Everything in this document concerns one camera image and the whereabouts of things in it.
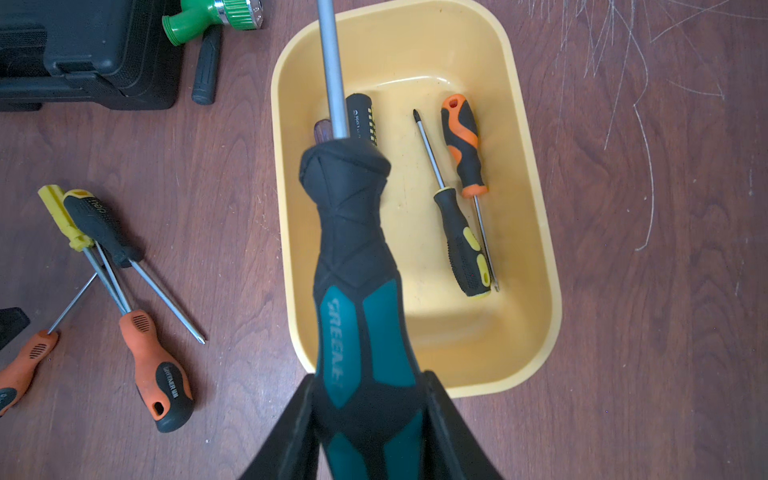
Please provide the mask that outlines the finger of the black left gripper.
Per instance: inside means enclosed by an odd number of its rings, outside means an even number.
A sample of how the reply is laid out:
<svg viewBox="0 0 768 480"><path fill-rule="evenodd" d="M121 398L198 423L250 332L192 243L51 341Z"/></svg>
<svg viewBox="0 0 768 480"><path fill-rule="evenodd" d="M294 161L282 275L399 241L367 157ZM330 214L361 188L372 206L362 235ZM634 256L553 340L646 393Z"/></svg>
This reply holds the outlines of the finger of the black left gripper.
<svg viewBox="0 0 768 480"><path fill-rule="evenodd" d="M30 325L30 319L19 307L0 310L0 349L4 349L24 329Z"/></svg>

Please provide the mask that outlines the black yellow-dotted screwdriver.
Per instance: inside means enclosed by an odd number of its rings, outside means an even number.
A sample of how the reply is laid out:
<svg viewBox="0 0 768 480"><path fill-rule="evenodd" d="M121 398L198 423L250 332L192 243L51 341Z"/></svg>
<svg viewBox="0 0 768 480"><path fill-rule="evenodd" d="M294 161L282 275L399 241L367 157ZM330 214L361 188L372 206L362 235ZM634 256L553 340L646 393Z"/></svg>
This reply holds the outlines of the black yellow-dotted screwdriver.
<svg viewBox="0 0 768 480"><path fill-rule="evenodd" d="M367 140L376 146L372 99L364 93L353 93L346 98L346 106L350 137Z"/></svg>

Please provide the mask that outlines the green black large screwdriver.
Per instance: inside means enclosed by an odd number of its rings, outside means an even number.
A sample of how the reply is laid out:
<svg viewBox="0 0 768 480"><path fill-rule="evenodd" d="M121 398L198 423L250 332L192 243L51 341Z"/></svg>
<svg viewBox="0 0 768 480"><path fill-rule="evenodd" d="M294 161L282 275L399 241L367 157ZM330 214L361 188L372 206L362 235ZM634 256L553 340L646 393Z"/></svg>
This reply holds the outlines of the green black large screwdriver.
<svg viewBox="0 0 768 480"><path fill-rule="evenodd" d="M335 478L419 479L424 389L380 221L391 165L350 133L334 7L317 8L332 137L303 154L299 174L321 225L313 413Z"/></svg>

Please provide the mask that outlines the orange black stubby screwdriver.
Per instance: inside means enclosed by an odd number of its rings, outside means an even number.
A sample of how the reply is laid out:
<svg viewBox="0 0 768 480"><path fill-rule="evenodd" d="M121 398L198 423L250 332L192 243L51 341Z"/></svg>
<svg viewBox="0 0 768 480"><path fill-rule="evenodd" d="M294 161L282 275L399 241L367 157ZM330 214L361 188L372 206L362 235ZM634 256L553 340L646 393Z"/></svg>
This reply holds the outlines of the orange black stubby screwdriver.
<svg viewBox="0 0 768 480"><path fill-rule="evenodd" d="M462 94L447 97L441 105L441 121L445 144L456 162L456 171L462 184L462 196L474 201L493 286L499 292L499 280L490 255L479 201L480 196L488 193L488 187L482 177L478 128L467 98Z"/></svg>

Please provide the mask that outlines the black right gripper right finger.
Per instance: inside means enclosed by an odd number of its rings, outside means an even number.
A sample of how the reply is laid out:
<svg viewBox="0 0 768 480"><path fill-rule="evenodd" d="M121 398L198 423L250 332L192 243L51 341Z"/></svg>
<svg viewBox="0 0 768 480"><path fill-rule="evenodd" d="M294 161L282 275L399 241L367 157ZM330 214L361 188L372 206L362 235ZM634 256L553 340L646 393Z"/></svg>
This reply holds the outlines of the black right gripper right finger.
<svg viewBox="0 0 768 480"><path fill-rule="evenodd" d="M437 375L425 371L425 479L502 479Z"/></svg>

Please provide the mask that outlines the yellow black phillips screwdriver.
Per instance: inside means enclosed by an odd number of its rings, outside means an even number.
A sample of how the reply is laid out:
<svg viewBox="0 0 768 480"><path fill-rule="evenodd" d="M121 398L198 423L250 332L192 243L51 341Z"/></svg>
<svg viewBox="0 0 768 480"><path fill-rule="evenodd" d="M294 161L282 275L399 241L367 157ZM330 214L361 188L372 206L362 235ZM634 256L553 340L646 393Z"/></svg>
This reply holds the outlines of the yellow black phillips screwdriver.
<svg viewBox="0 0 768 480"><path fill-rule="evenodd" d="M412 113L439 186L433 195L433 200L440 210L451 270L460 289L466 296L482 297L488 295L490 293L491 274L480 243L459 207L456 189L447 186L442 178L418 110L414 109Z"/></svg>

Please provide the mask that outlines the dark red handle screwdriver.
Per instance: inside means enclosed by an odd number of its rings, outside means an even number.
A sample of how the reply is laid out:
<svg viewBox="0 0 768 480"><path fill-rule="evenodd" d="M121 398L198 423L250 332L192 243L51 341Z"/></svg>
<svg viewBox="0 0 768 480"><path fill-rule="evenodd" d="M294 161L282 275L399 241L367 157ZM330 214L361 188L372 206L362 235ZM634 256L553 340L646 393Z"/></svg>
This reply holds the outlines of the dark red handle screwdriver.
<svg viewBox="0 0 768 480"><path fill-rule="evenodd" d="M313 127L313 136L316 145L333 140L334 134L331 120L325 118L317 121Z"/></svg>

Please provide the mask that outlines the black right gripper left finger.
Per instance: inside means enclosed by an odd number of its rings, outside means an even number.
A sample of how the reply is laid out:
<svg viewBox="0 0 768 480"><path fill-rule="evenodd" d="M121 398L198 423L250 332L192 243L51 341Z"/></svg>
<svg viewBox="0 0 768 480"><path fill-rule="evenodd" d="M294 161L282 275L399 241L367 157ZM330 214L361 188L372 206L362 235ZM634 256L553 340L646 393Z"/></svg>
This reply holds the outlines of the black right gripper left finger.
<svg viewBox="0 0 768 480"><path fill-rule="evenodd" d="M315 376L300 382L277 423L241 479L316 479L319 442L314 432Z"/></svg>

